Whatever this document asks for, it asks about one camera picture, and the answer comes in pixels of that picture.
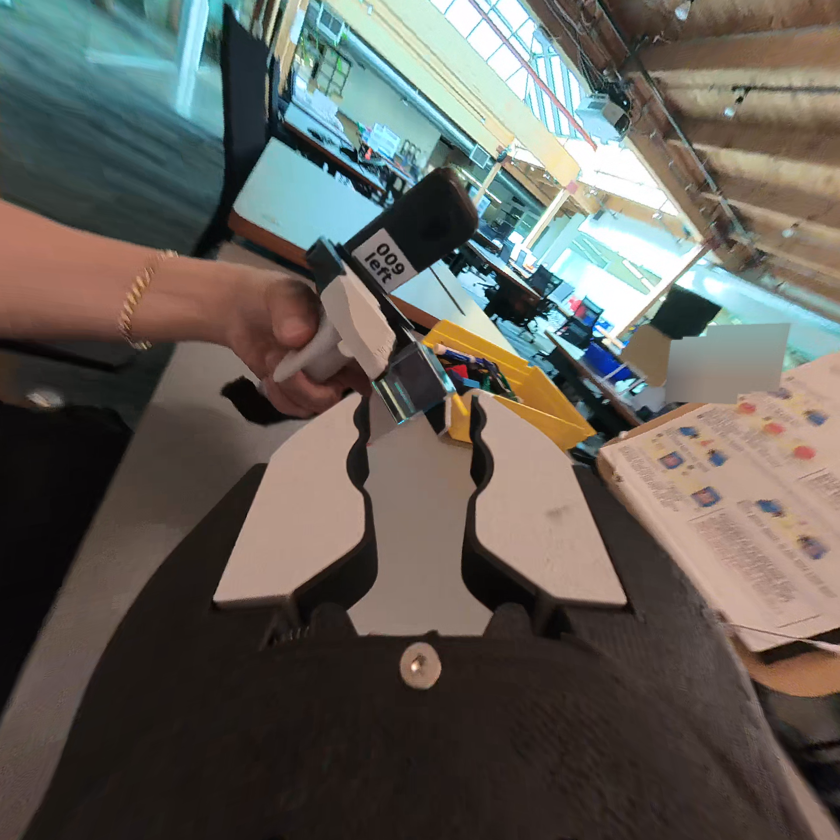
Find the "brown document stand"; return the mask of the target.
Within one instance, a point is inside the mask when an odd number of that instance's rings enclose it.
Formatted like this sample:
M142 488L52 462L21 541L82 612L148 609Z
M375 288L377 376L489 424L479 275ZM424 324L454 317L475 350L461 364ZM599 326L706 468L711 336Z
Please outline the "brown document stand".
M673 340L651 323L638 326L623 348L620 358L626 367L653 387L664 386Z

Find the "white desk wood edge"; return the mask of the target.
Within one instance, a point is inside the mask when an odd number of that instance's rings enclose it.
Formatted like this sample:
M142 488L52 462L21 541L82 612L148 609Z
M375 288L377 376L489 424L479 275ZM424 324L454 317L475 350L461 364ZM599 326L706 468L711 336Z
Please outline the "white desk wood edge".
M380 211L371 200L272 139L236 197L227 224L236 236L308 276L306 252L320 236L342 243ZM397 288L394 302L422 328L432 329L446 320L513 351L442 261Z

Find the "white ceiling unit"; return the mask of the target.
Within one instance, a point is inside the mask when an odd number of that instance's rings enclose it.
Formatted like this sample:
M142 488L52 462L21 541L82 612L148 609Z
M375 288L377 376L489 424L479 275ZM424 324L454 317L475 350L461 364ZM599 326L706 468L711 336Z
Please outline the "white ceiling unit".
M578 123L593 139L602 143L621 142L631 124L632 103L608 92L593 92L574 110Z

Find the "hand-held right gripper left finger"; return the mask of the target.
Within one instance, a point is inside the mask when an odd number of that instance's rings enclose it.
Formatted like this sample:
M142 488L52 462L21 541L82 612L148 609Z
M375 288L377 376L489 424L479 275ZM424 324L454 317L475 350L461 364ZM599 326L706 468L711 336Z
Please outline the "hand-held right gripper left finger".
M350 395L271 456L221 574L220 609L278 606L293 623L349 610L378 571L369 478L370 404Z

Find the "black monitor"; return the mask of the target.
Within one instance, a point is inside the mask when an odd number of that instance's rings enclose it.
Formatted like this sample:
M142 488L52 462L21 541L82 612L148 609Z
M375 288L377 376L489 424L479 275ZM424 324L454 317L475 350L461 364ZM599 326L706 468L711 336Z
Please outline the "black monitor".
M701 336L721 306L692 290L672 286L649 325L666 338L678 341Z

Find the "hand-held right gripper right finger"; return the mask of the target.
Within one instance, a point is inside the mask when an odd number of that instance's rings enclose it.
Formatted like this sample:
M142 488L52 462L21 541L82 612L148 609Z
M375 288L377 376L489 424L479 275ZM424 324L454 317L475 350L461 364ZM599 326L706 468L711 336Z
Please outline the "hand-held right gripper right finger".
M469 475L461 553L468 592L492 612L524 609L542 631L568 607L619 613L619 574L574 472L546 434L483 392L470 394Z

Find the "yellow plastic bin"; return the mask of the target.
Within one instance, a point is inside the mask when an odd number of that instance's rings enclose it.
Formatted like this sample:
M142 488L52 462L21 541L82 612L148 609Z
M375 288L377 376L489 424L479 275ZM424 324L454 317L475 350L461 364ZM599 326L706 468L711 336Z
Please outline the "yellow plastic bin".
M493 343L447 320L438 321L423 337L429 347L445 347L497 364L511 386L514 399L493 395L502 405L536 427L562 450L571 450L595 435L583 418L549 377L512 349Z

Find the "person's left hand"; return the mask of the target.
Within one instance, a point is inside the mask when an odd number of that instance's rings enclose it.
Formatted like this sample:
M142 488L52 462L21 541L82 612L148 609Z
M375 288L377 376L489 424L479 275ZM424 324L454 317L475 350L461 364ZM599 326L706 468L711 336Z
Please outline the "person's left hand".
M245 279L248 283L234 294L227 345L257 378L273 407L289 417L309 419L351 392L371 396L371 384L356 363L322 383L303 372L276 382L279 363L314 338L320 302L312 284L298 276L254 270Z

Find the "person's left forearm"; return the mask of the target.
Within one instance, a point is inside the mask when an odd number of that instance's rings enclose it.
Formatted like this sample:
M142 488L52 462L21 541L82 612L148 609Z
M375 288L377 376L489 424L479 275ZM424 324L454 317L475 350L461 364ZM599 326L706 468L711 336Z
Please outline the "person's left forearm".
M83 232L1 202L4 339L226 345L235 293L254 270Z

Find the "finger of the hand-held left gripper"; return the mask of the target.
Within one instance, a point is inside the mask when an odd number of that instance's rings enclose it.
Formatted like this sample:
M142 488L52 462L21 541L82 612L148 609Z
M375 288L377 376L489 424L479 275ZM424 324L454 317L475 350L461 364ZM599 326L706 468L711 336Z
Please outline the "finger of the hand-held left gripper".
M327 285L327 318L338 334L339 354L357 363L369 381L382 377L396 335L377 298L356 275L339 275Z
M425 418L435 435L440 438L448 434L451 422L451 403L455 391L448 390L425 411Z

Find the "black office chair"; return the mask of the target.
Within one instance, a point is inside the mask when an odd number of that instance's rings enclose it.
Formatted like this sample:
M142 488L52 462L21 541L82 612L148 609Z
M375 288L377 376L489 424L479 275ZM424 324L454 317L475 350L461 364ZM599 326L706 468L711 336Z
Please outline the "black office chair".
M269 63L265 43L237 21L230 5L224 5L220 40L224 177L215 212L193 247L195 258L207 257L228 238L235 201L266 147Z

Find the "blue storage bin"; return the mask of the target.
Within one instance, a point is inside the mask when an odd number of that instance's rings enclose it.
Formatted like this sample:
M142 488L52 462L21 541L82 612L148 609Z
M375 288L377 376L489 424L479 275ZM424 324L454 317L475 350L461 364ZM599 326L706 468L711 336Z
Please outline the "blue storage bin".
M584 351L581 362L598 377L618 385L635 378L634 372L624 364L619 356L597 341L592 341Z

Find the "clear glass cube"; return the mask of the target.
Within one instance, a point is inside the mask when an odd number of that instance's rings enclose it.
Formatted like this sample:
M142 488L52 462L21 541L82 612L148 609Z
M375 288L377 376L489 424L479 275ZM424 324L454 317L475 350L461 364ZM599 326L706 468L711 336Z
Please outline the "clear glass cube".
M386 372L371 385L397 425L444 405L457 394L436 354L414 337L394 352Z

